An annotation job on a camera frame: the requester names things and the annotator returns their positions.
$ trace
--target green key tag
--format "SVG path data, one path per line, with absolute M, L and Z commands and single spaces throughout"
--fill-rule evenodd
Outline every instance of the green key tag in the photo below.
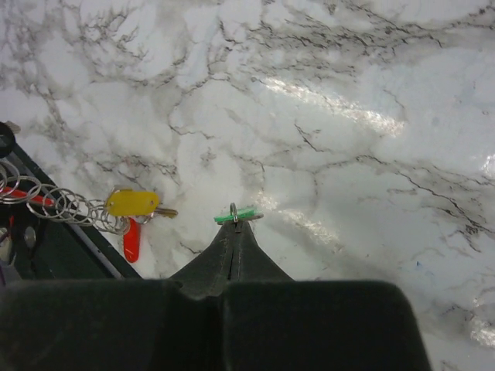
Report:
M 262 213 L 259 213 L 255 207 L 245 207 L 243 209 L 236 210 L 238 220 L 255 220 L 263 217 Z M 215 216 L 214 220 L 218 224 L 224 224 L 228 222 L 235 222 L 235 215 L 230 211 L 230 213 Z

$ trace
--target black plastic object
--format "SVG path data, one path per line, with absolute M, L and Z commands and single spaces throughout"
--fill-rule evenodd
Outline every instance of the black plastic object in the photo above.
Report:
M 429 371 L 404 295 L 377 282 L 25 281 L 0 307 L 0 369 Z
M 25 250 L 26 256 L 32 262 L 36 251 L 43 243 L 46 230 L 46 220 L 32 214 L 25 204 L 3 205 L 0 203 L 0 227 L 7 229 L 12 240 L 12 259 L 17 250 Z
M 0 158 L 4 158 L 15 148 L 15 135 L 3 122 L 0 122 L 0 139 Z
M 54 184 L 18 145 L 7 159 L 22 174 L 35 176 L 44 184 Z M 15 245 L 15 268 L 23 279 L 139 278 L 139 274 L 92 226 L 48 222 L 43 235 L 34 257 L 33 250 L 26 249 L 22 241 Z
M 211 245 L 171 279 L 193 298 L 218 296 L 229 282 L 292 280 L 258 246 L 248 222 L 224 224 Z

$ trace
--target yellow key tag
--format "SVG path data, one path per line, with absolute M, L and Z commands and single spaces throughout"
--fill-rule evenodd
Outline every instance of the yellow key tag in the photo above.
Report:
M 112 216 L 139 216 L 153 213 L 159 204 L 154 192 L 122 189 L 108 197 L 105 207 Z

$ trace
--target keychain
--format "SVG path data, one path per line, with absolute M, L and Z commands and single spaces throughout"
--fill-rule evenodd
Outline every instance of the keychain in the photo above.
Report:
M 141 225 L 157 215 L 175 218 L 178 214 L 174 209 L 161 207 L 156 193 L 126 188 L 115 188 L 107 198 L 105 208 L 112 216 L 130 218 L 129 231 L 123 239 L 124 256 L 129 263 L 135 263 L 139 258 Z

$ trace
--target white marble surface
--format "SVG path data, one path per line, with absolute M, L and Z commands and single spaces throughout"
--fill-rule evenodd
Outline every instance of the white marble surface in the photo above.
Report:
M 0 115 L 23 148 L 61 186 L 154 189 L 179 210 L 143 230 L 143 276 L 255 203 L 292 277 L 394 282 L 436 371 L 494 369 L 493 0 L 0 9 Z

